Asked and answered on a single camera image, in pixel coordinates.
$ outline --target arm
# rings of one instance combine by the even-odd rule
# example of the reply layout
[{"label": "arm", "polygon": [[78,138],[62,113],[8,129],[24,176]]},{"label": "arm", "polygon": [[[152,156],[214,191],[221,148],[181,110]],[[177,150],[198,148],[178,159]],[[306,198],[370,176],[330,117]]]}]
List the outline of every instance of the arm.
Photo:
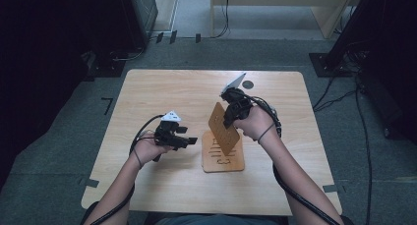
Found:
[{"label": "arm", "polygon": [[[255,106],[251,109],[248,118],[236,120],[234,125],[236,128],[242,129],[245,136],[257,140],[272,123],[272,118],[259,106]],[[278,136],[275,128],[270,128],[262,136],[260,144],[272,159],[279,175],[289,188],[314,204],[336,222],[343,224],[333,204],[295,161]],[[298,224],[326,224],[322,218],[311,212],[292,196],[288,194],[286,196]]]},{"label": "arm", "polygon": [[[144,135],[144,138],[153,138],[153,135]],[[141,140],[135,145],[135,151],[143,165],[156,158],[159,154],[168,152],[170,149],[171,147],[169,146],[156,146],[153,139]],[[135,152],[132,151],[116,179],[84,224],[94,222],[96,219],[120,204],[135,184],[136,176],[140,169],[141,166],[139,160],[136,157]],[[129,202],[102,224],[126,224],[128,215]]]}]

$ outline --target hand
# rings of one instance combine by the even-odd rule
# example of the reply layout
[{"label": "hand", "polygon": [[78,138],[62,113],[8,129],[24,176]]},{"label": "hand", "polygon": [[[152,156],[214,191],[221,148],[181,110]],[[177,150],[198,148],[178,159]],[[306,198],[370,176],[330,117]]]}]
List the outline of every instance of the hand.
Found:
[{"label": "hand", "polygon": [[[153,134],[144,134],[141,136],[142,140],[138,141],[135,145],[135,151],[143,165],[155,159],[159,154],[166,153],[173,149],[173,147],[169,145],[156,145],[153,137]],[[135,152],[132,152],[131,156],[133,155],[135,160],[138,161],[134,154]]]},{"label": "hand", "polygon": [[251,108],[248,118],[233,122],[236,128],[243,130],[244,136],[248,136],[253,140],[258,140],[261,134],[272,124],[273,120],[270,115],[258,105]]}]

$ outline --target wooden table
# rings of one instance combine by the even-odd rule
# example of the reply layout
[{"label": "wooden table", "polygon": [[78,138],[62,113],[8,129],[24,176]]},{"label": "wooden table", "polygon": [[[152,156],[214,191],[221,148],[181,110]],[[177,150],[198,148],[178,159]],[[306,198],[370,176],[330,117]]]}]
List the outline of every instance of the wooden table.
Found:
[{"label": "wooden table", "polygon": [[[158,163],[150,162],[139,173],[131,209],[141,211],[226,214],[290,215],[283,189],[272,174],[264,150],[243,138],[245,169],[240,172],[205,173],[202,168],[202,135],[223,87],[240,75],[236,71],[132,70],[128,73],[104,136],[82,205],[89,207],[109,188],[128,157],[139,128],[151,117],[171,110],[189,128],[183,137],[198,137],[195,145],[170,151]],[[295,159],[319,186],[333,178],[303,77],[297,72],[247,72],[252,81],[245,93],[262,97],[277,109],[282,139]],[[159,120],[149,125],[154,130]],[[327,196],[341,213],[337,193]]]},{"label": "wooden table", "polygon": [[[214,36],[214,6],[225,6],[227,0],[210,0],[211,36]],[[359,0],[229,0],[229,6],[308,6],[322,31],[330,38],[346,6],[356,6]]]}]

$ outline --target forearm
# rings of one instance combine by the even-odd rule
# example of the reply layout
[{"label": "forearm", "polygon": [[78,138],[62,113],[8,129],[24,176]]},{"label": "forearm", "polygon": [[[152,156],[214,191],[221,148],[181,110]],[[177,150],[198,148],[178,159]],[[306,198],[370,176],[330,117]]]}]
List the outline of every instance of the forearm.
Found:
[{"label": "forearm", "polygon": [[[282,181],[289,188],[342,224],[340,216],[328,197],[295,161],[274,130],[269,131],[262,138],[261,145],[272,159]],[[291,195],[286,195],[298,224],[326,223]]]},{"label": "forearm", "polygon": [[[119,205],[129,194],[140,170],[138,160],[132,155],[125,162],[116,179],[95,207],[85,224],[90,224],[106,214],[108,211]],[[128,215],[129,202],[102,224],[126,224]]]}]

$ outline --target gray carpet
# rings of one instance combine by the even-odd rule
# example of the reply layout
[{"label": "gray carpet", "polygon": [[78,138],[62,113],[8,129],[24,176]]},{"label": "gray carpet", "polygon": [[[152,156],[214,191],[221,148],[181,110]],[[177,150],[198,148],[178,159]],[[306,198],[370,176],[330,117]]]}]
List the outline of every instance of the gray carpet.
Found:
[{"label": "gray carpet", "polygon": [[[85,210],[81,199],[115,101],[131,69],[209,69],[299,71],[312,103],[328,79],[317,78],[308,53],[328,52],[332,41],[226,40],[178,38],[155,44],[127,62],[121,78],[81,83],[51,129],[16,159],[0,196],[0,224],[78,224]],[[355,89],[353,78],[336,78],[325,100]],[[408,140],[387,140],[378,113],[366,95],[359,95],[369,132],[373,163],[371,224],[416,224],[417,146]],[[316,114],[328,162],[339,189],[343,214],[364,224],[368,164],[364,131],[355,96],[346,97]],[[140,224],[143,212],[131,213]]]}]

